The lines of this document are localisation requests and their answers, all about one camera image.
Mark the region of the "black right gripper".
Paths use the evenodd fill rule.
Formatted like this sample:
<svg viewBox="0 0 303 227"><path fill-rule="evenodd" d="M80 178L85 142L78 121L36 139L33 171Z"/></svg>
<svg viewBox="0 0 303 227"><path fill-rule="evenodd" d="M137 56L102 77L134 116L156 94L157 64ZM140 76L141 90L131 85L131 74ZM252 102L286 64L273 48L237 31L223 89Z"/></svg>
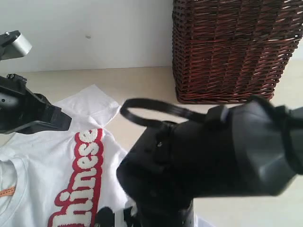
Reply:
<svg viewBox="0 0 303 227"><path fill-rule="evenodd" d="M202 128L190 121L148 127L116 170L129 202L116 212L102 208L97 226L194 227L193 199L206 188L194 177L208 164Z"/></svg>

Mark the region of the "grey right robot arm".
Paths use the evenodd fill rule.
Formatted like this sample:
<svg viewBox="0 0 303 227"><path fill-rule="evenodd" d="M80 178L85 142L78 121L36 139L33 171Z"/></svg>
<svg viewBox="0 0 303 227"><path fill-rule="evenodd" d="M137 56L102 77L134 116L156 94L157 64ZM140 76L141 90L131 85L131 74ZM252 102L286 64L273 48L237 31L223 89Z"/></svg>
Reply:
<svg viewBox="0 0 303 227"><path fill-rule="evenodd" d="M120 113L145 127L116 171L132 202L100 209L97 227L206 227L195 198L278 196L303 173L302 108L252 96L203 114L132 98Z"/></svg>

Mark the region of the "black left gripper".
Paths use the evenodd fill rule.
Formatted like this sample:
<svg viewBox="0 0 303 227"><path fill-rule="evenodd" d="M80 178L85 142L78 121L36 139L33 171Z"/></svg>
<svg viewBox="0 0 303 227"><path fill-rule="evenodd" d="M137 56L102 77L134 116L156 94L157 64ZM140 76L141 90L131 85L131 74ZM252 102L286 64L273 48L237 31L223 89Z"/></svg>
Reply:
<svg viewBox="0 0 303 227"><path fill-rule="evenodd" d="M72 118L62 109L47 105L47 98L32 93L27 88L27 79L18 74L0 78L0 132L32 134L37 126L36 117L43 114L45 131L68 131Z"/></svg>

